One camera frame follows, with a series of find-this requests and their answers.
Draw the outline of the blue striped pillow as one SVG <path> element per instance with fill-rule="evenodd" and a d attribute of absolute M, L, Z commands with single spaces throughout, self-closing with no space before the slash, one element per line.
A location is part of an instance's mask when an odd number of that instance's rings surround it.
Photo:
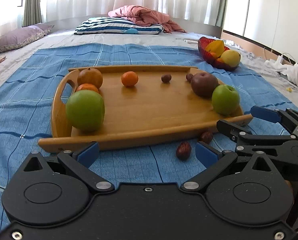
<path fill-rule="evenodd" d="M 157 35 L 164 31 L 161 24 L 140 26 L 124 18 L 91 17 L 78 25 L 76 35 L 86 34 L 138 34 Z"/>

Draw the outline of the pink crumpled quilt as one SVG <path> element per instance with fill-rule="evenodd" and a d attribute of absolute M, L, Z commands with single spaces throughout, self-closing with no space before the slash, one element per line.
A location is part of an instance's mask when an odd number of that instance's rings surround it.
<path fill-rule="evenodd" d="M 153 24 L 160 24 L 163 26 L 166 33 L 174 31 L 186 33 L 186 31 L 178 23 L 171 20 L 171 17 L 168 14 L 140 5 L 125 5 L 123 7 L 119 7 L 118 9 L 110 11 L 108 16 L 125 18 L 144 27 L 148 27 Z"/>

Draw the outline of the green apple left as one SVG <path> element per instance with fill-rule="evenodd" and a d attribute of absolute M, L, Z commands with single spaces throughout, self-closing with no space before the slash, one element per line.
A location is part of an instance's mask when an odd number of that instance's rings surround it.
<path fill-rule="evenodd" d="M 65 104 L 69 123 L 82 132 L 94 132 L 103 124 L 105 103 L 103 97 L 92 90 L 72 94 Z"/>

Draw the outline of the purple pillow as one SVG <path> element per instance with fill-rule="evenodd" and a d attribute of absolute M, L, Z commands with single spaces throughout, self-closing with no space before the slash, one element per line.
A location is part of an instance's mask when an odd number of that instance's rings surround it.
<path fill-rule="evenodd" d="M 54 25 L 37 23 L 10 31 L 0 38 L 0 54 L 22 48 L 50 33 Z"/>

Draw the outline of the yellow pear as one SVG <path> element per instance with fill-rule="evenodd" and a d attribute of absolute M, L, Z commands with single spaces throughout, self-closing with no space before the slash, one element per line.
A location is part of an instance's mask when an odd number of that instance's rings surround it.
<path fill-rule="evenodd" d="M 222 61 L 230 67 L 237 67 L 239 65 L 241 55 L 235 50 L 228 49 L 221 55 Z"/>

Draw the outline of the small tangerine by apple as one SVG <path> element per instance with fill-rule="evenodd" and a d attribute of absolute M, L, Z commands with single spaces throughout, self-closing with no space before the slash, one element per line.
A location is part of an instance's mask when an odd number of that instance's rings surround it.
<path fill-rule="evenodd" d="M 99 93 L 98 88 L 91 83 L 83 83 L 83 84 L 79 85 L 78 88 L 76 89 L 76 92 L 81 91 L 81 90 L 91 90 L 96 93 Z"/>

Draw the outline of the wooden serving tray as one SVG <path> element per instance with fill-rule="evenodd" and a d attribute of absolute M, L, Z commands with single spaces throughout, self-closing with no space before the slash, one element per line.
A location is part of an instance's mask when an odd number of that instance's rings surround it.
<path fill-rule="evenodd" d="M 216 132 L 222 118 L 213 110 L 211 101 L 197 96 L 186 81 L 196 67 L 167 65 L 101 66 L 103 75 L 100 94 L 105 102 L 105 118 L 101 128 L 83 133 L 71 126 L 61 99 L 66 85 L 78 87 L 79 68 L 69 69 L 59 83 L 51 108 L 50 138 L 39 140 L 46 152 L 75 151 L 95 141 L 101 150 L 113 150 L 190 139 L 205 131 Z M 139 81 L 125 87 L 121 76 L 136 72 Z M 161 76 L 171 74 L 169 83 Z"/>

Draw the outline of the dark red apple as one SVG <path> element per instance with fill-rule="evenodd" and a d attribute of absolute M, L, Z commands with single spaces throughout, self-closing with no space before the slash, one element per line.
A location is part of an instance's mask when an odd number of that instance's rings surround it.
<path fill-rule="evenodd" d="M 211 98 L 218 85 L 218 79 L 207 72 L 196 73 L 191 79 L 191 89 L 197 96 L 202 98 Z"/>

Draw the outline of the red jujube on blanket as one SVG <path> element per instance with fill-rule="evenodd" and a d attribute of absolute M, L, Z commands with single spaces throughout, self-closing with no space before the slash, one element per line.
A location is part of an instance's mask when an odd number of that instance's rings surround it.
<path fill-rule="evenodd" d="M 179 160 L 185 161 L 189 159 L 190 155 L 191 155 L 191 145 L 188 142 L 182 142 L 176 150 L 176 157 Z"/>

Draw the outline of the green drape curtain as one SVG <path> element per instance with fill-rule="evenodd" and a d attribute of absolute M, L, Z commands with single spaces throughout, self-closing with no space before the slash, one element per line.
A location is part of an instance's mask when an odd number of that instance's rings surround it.
<path fill-rule="evenodd" d="M 25 0 L 22 27 L 42 22 L 40 0 Z"/>

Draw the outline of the green apple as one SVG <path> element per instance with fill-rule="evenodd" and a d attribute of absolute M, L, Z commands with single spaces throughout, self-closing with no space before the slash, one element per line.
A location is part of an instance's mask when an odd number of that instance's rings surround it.
<path fill-rule="evenodd" d="M 94 132 L 103 124 L 105 103 L 103 97 L 92 90 L 72 94 L 65 104 L 69 123 L 82 132 Z"/>
<path fill-rule="evenodd" d="M 240 104 L 238 91 L 230 85 L 219 85 L 212 93 L 211 103 L 216 113 L 231 115 Z"/>

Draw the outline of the white clothes right side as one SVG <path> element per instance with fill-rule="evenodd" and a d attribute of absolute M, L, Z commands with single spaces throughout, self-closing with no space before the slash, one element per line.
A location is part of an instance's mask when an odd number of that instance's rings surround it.
<path fill-rule="evenodd" d="M 265 66 L 286 77 L 287 80 L 298 87 L 298 64 L 283 64 L 283 57 L 279 55 L 276 60 L 265 61 Z"/>

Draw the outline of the grey bed sheet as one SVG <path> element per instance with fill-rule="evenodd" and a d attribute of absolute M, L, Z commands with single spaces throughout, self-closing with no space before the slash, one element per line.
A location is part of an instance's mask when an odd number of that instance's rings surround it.
<path fill-rule="evenodd" d="M 0 86 L 37 50 L 46 48 L 56 48 L 64 46 L 76 46 L 89 43 L 118 44 L 128 43 L 149 46 L 182 46 L 196 47 L 196 41 L 203 37 L 197 33 L 162 33 L 159 35 L 135 35 L 135 34 L 88 34 L 75 35 L 73 30 L 59 30 L 50 33 L 45 37 L 28 44 L 18 50 L 13 50 L 0 54 L 6 57 L 0 64 Z M 298 88 L 286 79 L 279 77 L 273 69 L 267 68 L 265 59 L 256 56 L 255 53 L 248 52 L 240 48 L 232 38 L 228 38 L 228 45 L 241 54 L 241 62 L 248 68 L 256 71 L 273 85 L 280 93 L 298 106 Z"/>

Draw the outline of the large brownish orange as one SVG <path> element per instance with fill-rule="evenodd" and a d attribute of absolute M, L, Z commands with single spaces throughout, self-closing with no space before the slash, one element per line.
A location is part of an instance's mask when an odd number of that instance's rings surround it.
<path fill-rule="evenodd" d="M 80 86 L 84 83 L 89 83 L 94 85 L 96 88 L 100 88 L 103 84 L 103 75 L 98 69 L 84 69 L 80 71 L 77 77 L 77 84 Z"/>

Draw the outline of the red glass fruit bowl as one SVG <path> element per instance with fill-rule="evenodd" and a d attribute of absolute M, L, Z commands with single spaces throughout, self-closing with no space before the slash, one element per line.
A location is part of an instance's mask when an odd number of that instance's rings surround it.
<path fill-rule="evenodd" d="M 198 50 L 202 58 L 217 69 L 233 71 L 240 63 L 241 55 L 226 47 L 222 40 L 201 37 L 198 41 Z"/>

